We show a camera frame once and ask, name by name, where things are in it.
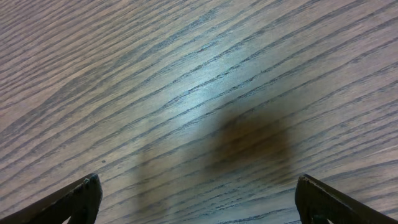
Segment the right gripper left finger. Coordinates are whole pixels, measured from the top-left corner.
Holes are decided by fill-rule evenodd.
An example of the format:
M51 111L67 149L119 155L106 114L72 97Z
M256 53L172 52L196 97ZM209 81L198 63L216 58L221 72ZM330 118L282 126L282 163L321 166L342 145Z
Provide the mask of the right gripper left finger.
M1 219L1 224L94 224L103 191L97 174L88 174Z

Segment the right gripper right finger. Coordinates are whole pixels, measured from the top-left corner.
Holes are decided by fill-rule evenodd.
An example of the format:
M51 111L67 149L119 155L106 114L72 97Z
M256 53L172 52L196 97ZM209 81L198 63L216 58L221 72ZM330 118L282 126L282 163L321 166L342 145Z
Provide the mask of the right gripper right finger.
M298 178L295 204L302 224L397 224L397 220L307 174Z

